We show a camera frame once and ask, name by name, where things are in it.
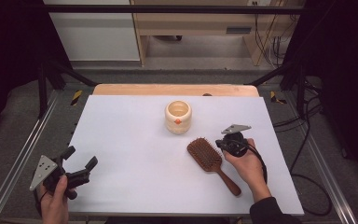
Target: hairbrush handle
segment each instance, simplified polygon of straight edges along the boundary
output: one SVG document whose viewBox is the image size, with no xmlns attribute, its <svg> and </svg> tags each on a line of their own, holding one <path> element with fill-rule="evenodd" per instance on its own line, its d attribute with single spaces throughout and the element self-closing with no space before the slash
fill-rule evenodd
<svg viewBox="0 0 358 224">
<path fill-rule="evenodd" d="M 238 187 L 232 179 L 230 179 L 221 169 L 217 169 L 216 172 L 222 177 L 223 181 L 227 185 L 228 189 L 231 191 L 232 194 L 238 196 L 241 194 L 241 189 Z"/>
</svg>

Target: black horizontal bar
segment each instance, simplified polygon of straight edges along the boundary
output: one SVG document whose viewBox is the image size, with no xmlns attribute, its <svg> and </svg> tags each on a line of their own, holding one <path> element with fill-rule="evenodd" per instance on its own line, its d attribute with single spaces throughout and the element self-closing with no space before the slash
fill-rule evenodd
<svg viewBox="0 0 358 224">
<path fill-rule="evenodd" d="M 199 14 L 281 14 L 302 15 L 321 12 L 303 7 L 226 7 L 226 6 L 163 6 L 163 5 L 24 5 L 32 11 L 66 13 L 199 13 Z"/>
</svg>

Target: gray floor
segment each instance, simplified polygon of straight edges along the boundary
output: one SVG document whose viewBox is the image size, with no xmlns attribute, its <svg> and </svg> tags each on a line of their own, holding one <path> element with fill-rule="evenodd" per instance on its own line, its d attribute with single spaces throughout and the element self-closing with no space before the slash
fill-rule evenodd
<svg viewBox="0 0 358 224">
<path fill-rule="evenodd" d="M 74 63 L 79 73 L 97 82 L 104 83 L 230 83 L 243 84 L 265 75 L 272 66 L 263 63 L 254 67 L 243 41 L 240 37 L 222 38 L 217 36 L 200 37 L 184 36 L 183 40 L 175 41 L 173 36 L 156 36 L 151 39 L 146 65 L 139 63 Z M 37 164 L 41 153 L 54 157 L 67 147 L 71 132 L 81 115 L 92 88 L 79 84 L 76 80 L 65 76 L 68 82 L 65 91 L 49 91 L 51 96 L 58 95 L 58 103 L 51 112 L 48 123 L 37 139 L 28 161 L 18 171 L 10 194 L 4 199 L 0 218 L 33 218 L 38 219 L 34 209 L 34 199 L 28 190 L 31 172 Z M 309 77 L 312 83 L 320 85 L 317 78 Z M 259 93 L 265 98 L 268 112 L 273 123 L 294 117 L 290 104 L 271 102 L 270 92 L 275 91 L 278 99 L 290 102 L 293 93 L 280 91 L 280 78 L 276 77 L 265 85 L 258 87 Z M 83 94 L 76 106 L 70 105 L 76 90 Z M 7 107 L 0 117 L 0 188 L 12 166 L 17 161 L 29 134 L 37 123 L 38 95 L 35 82 L 21 86 L 9 95 Z M 341 156 L 340 145 L 326 117 L 318 113 L 312 117 L 311 136 L 322 151 L 324 159 L 331 169 L 346 202 L 358 223 L 358 164 L 356 161 Z M 287 132 L 277 129 L 286 163 L 290 166 L 303 140 L 301 127 Z M 306 175 L 319 184 L 323 184 L 318 166 L 311 155 L 311 145 L 306 145 L 298 159 L 295 173 Z M 310 182 L 294 177 L 294 182 L 303 206 L 314 212 L 326 209 L 327 201 L 323 193 Z M 341 223 L 339 204 L 326 216 L 318 217 L 306 212 L 301 217 L 305 223 Z M 92 217 L 91 220 L 103 220 L 105 217 Z M 71 220 L 84 220 L 84 217 L 71 217 Z"/>
</svg>

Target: white tabletop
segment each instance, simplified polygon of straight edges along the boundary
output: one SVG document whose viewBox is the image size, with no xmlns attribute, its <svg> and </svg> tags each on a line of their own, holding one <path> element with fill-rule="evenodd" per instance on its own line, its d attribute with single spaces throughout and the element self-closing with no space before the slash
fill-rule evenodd
<svg viewBox="0 0 358 224">
<path fill-rule="evenodd" d="M 173 100 L 193 109 L 187 133 L 170 133 L 164 108 Z M 77 188 L 69 212 L 120 216 L 241 216 L 253 204 L 251 191 L 230 163 L 222 170 L 241 188 L 234 196 L 216 173 L 204 172 L 187 152 L 198 137 L 222 139 L 229 125 L 244 124 L 268 169 L 268 186 L 282 211 L 303 215 L 264 99 L 228 96 L 91 95 L 70 143 L 76 152 L 63 162 L 69 173 L 96 156 L 90 182 Z"/>
</svg>

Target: person's left hand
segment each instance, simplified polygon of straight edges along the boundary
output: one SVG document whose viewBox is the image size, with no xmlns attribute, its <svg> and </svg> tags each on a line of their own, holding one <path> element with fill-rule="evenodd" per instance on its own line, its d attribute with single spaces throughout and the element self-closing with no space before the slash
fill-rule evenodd
<svg viewBox="0 0 358 224">
<path fill-rule="evenodd" d="M 68 177 L 63 175 L 57 183 L 55 192 L 49 192 L 43 184 L 40 185 L 40 194 L 44 195 L 41 199 L 43 224 L 67 224 L 68 198 L 65 190 L 68 185 Z"/>
</svg>

